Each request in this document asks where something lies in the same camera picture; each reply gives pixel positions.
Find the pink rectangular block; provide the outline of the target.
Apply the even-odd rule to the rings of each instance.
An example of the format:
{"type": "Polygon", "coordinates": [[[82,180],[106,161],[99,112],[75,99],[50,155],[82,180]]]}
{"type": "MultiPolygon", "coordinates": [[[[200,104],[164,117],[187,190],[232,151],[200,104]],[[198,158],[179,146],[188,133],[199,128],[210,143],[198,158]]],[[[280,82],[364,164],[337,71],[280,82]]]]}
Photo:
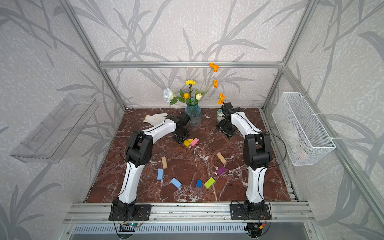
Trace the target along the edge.
{"type": "Polygon", "coordinates": [[[198,138],[194,138],[194,139],[191,141],[190,145],[193,147],[193,146],[195,146],[198,142],[199,142],[199,139],[198,139],[198,138]]]}

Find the natural wood block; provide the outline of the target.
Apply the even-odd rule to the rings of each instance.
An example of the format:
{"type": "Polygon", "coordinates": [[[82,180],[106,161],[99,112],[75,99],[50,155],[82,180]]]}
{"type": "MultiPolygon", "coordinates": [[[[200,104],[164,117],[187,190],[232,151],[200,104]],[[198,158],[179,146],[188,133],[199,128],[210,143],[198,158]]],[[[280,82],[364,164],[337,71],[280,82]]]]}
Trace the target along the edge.
{"type": "Polygon", "coordinates": [[[216,156],[219,158],[219,160],[221,161],[221,163],[223,165],[226,164],[227,161],[226,161],[226,159],[223,157],[223,155],[221,153],[217,153],[216,156]]]}
{"type": "Polygon", "coordinates": [[[167,169],[168,168],[166,157],[162,157],[162,166],[163,166],[163,169],[167,169]]]}

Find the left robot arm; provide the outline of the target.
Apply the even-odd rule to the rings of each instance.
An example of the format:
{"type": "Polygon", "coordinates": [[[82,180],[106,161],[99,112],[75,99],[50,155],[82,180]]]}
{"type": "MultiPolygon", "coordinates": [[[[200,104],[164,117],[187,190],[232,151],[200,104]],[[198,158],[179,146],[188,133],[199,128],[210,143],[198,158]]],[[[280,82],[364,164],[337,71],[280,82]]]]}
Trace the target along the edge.
{"type": "Polygon", "coordinates": [[[185,112],[180,112],[178,116],[166,117],[161,115],[157,125],[140,132],[134,131],[125,150],[126,174],[122,189],[113,200],[113,210],[131,215],[130,211],[135,209],[141,174],[145,165],[152,158],[154,143],[168,134],[173,134],[174,140],[179,144],[182,143],[190,134],[186,128],[190,119],[190,116],[185,112]]]}

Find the blue glass vase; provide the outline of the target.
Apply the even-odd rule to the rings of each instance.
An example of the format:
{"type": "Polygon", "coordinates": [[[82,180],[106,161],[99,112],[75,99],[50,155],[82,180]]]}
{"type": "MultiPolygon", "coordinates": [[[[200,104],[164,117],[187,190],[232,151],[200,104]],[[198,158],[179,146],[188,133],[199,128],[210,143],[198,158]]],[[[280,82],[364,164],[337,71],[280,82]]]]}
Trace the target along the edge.
{"type": "Polygon", "coordinates": [[[202,121],[202,110],[198,104],[186,105],[185,113],[190,116],[190,125],[198,126],[202,121]]]}

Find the white knit glove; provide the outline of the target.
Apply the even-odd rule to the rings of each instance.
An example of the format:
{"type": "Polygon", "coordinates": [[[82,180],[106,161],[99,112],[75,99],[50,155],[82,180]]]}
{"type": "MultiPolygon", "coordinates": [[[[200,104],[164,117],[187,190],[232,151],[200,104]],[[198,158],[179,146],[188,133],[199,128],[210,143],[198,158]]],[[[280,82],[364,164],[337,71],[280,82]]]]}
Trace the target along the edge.
{"type": "Polygon", "coordinates": [[[161,124],[165,121],[167,118],[167,113],[161,113],[161,114],[155,114],[155,115],[146,115],[145,119],[143,120],[144,123],[148,123],[152,126],[156,126],[158,124],[161,124]]]}

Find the artificial flower bouquet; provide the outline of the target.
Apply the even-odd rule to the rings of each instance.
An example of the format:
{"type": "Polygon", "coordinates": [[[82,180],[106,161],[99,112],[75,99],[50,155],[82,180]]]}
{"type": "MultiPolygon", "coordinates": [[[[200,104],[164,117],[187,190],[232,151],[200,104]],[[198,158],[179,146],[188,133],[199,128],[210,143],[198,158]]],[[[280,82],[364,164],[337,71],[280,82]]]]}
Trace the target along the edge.
{"type": "Polygon", "coordinates": [[[195,80],[186,80],[185,86],[186,90],[179,90],[178,93],[167,88],[163,90],[163,99],[170,106],[176,104],[177,102],[185,103],[188,106],[193,106],[199,103],[199,101],[207,95],[212,89],[217,89],[219,87],[219,81],[217,79],[212,80],[208,84],[208,76],[211,73],[217,73],[220,69],[220,66],[215,63],[209,63],[210,70],[205,75],[203,83],[200,88],[196,87],[197,82],[195,80]]]}

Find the lime green block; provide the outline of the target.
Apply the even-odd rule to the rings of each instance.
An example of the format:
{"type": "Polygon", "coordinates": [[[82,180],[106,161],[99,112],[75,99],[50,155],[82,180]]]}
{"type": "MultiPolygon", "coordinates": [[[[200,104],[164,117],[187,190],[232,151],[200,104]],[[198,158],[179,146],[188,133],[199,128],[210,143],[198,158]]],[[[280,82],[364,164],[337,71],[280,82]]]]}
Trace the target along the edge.
{"type": "Polygon", "coordinates": [[[215,181],[214,178],[210,178],[210,179],[204,184],[204,186],[205,186],[206,189],[209,189],[215,182],[216,182],[216,181],[215,181]]]}

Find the light blue upright block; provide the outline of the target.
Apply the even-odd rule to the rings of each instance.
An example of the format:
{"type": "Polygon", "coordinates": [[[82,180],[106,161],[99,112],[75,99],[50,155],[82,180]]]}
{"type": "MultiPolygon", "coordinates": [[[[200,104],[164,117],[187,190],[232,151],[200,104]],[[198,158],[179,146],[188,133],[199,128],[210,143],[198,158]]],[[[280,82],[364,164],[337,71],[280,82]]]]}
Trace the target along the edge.
{"type": "Polygon", "coordinates": [[[157,180],[161,181],[161,180],[163,180],[163,178],[164,178],[164,170],[163,169],[159,169],[158,170],[158,175],[157,175],[157,180]]]}

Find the dark blue cube block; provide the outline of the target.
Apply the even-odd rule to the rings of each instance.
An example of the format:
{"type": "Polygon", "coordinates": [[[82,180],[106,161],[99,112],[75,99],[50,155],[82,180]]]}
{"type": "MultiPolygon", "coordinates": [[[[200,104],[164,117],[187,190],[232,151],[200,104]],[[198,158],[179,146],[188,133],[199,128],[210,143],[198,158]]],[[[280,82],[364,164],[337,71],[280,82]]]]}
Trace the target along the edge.
{"type": "Polygon", "coordinates": [[[203,187],[203,181],[197,180],[197,188],[202,188],[203,187]]]}

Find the right controller board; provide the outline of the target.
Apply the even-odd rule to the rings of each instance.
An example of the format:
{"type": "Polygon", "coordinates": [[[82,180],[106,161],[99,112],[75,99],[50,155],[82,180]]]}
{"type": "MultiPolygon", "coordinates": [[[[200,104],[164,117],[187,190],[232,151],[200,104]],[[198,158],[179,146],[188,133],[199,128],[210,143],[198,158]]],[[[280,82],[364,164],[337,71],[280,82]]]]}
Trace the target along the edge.
{"type": "Polygon", "coordinates": [[[244,231],[251,240],[258,240],[268,230],[269,227],[266,228],[266,224],[262,223],[247,223],[247,225],[244,226],[244,231]]]}

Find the controller board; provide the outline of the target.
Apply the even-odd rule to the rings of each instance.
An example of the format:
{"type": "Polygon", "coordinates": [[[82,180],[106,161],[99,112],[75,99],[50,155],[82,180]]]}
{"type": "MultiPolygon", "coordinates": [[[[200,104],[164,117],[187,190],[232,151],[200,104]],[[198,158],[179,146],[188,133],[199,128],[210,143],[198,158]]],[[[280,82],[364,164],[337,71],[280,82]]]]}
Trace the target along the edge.
{"type": "Polygon", "coordinates": [[[142,226],[141,223],[121,223],[119,225],[119,232],[123,232],[123,233],[135,232],[141,226],[142,226]]]}
{"type": "Polygon", "coordinates": [[[247,225],[244,226],[244,231],[251,240],[258,240],[268,230],[269,227],[266,228],[266,224],[262,223],[247,223],[247,225]]]}

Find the left controller board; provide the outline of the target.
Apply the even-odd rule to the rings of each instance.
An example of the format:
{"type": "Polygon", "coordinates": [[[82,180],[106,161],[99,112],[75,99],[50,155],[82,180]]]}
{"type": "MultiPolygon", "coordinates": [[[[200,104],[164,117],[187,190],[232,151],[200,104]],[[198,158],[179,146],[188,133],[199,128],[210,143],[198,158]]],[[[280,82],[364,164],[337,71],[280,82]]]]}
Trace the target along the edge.
{"type": "Polygon", "coordinates": [[[119,232],[123,232],[123,233],[135,232],[141,226],[142,226],[141,223],[121,223],[119,225],[119,232]]]}

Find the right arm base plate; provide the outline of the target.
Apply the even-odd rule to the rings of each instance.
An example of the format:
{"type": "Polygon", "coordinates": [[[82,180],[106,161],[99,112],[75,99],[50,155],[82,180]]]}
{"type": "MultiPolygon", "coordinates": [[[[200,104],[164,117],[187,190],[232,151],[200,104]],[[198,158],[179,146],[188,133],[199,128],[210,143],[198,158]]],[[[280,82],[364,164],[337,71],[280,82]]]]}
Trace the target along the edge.
{"type": "Polygon", "coordinates": [[[231,220],[271,220],[271,210],[264,201],[260,203],[230,203],[231,220]]]}

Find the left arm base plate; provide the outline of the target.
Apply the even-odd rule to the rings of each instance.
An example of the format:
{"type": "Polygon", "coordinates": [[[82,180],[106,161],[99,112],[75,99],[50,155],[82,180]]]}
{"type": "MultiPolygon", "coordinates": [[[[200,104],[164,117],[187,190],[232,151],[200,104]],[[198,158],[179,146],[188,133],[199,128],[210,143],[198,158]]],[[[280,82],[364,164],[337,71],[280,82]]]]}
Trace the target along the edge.
{"type": "Polygon", "coordinates": [[[115,206],[109,215],[109,221],[148,221],[152,205],[115,206]]]}

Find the aluminium cage frame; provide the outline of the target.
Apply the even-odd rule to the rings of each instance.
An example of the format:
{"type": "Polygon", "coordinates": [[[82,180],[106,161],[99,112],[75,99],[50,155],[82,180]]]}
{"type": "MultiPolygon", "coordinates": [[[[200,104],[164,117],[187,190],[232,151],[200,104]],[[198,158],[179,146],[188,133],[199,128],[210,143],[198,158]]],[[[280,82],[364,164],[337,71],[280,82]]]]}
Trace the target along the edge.
{"type": "MultiPolygon", "coordinates": [[[[310,109],[314,111],[314,115],[318,117],[320,123],[325,128],[326,132],[331,136],[335,137],[335,130],[327,122],[325,115],[319,110],[315,101],[308,95],[308,92],[304,89],[298,78],[293,74],[292,70],[288,67],[289,60],[291,59],[293,52],[299,44],[306,27],[308,26],[315,9],[318,5],[318,1],[308,1],[305,6],[304,14],[299,22],[299,26],[294,33],[294,37],[289,45],[286,56],[283,60],[278,62],[221,62],[220,65],[223,68],[240,68],[240,69],[279,69],[278,76],[274,80],[268,97],[272,96],[272,93],[276,89],[282,76],[285,76],[290,82],[290,85],[295,91],[300,92],[303,98],[306,99],[310,109]]],[[[121,108],[127,109],[127,105],[123,102],[122,97],[117,92],[116,87],[110,80],[105,69],[106,68],[207,68],[208,62],[105,62],[102,63],[93,48],[91,41],[89,40],[84,28],[82,27],[80,20],[71,5],[70,1],[60,1],[61,12],[69,19],[77,35],[82,41],[87,52],[91,56],[93,63],[96,66],[96,71],[99,73],[107,86],[112,91],[113,95],[117,99],[121,108]]],[[[371,208],[378,221],[382,224],[384,222],[384,199],[381,194],[374,187],[368,176],[359,167],[358,163],[353,159],[352,155],[347,151],[346,145],[340,141],[335,140],[335,154],[338,157],[341,165],[353,181],[357,189],[361,192],[362,197],[365,199],[367,205],[371,208]]]]}

